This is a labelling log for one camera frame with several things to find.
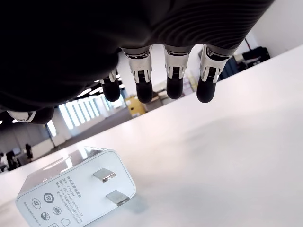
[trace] cardboard box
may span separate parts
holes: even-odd
[[[146,113],[144,105],[138,100],[137,96],[126,98],[125,103],[132,117],[138,117]]]

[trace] white charger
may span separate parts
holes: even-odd
[[[31,227],[82,227],[135,193],[114,150],[83,147],[30,174],[16,205]]]

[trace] desk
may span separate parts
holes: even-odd
[[[89,227],[301,227],[302,53],[219,82],[208,104],[186,96],[0,174],[0,226],[27,226],[14,200],[29,173],[87,145],[115,149],[137,186]]]

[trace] black fingertip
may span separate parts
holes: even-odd
[[[53,107],[46,107],[41,110],[37,110],[31,123],[47,124],[53,118],[53,112],[54,112]]]
[[[149,103],[152,100],[152,83],[136,83],[137,96],[140,102]]]
[[[167,77],[166,83],[167,95],[172,99],[178,99],[182,95],[183,91],[183,78],[175,79]]]
[[[208,103],[214,97],[214,90],[216,84],[212,81],[203,82],[201,77],[199,77],[198,87],[197,87],[197,98],[201,103]]]
[[[105,98],[108,101],[114,102],[119,99],[120,88],[119,88],[118,79],[116,79],[114,82],[107,82],[105,84],[102,84],[102,88],[103,88],[103,93],[105,95]]]

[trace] robotic hand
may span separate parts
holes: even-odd
[[[163,44],[167,93],[182,94],[190,51],[204,44],[197,98],[207,103],[226,62],[273,0],[113,0],[24,3],[0,9],[0,109],[18,121],[46,123],[53,107],[100,79],[120,96],[117,50],[127,56],[141,102],[152,99],[151,45]]]

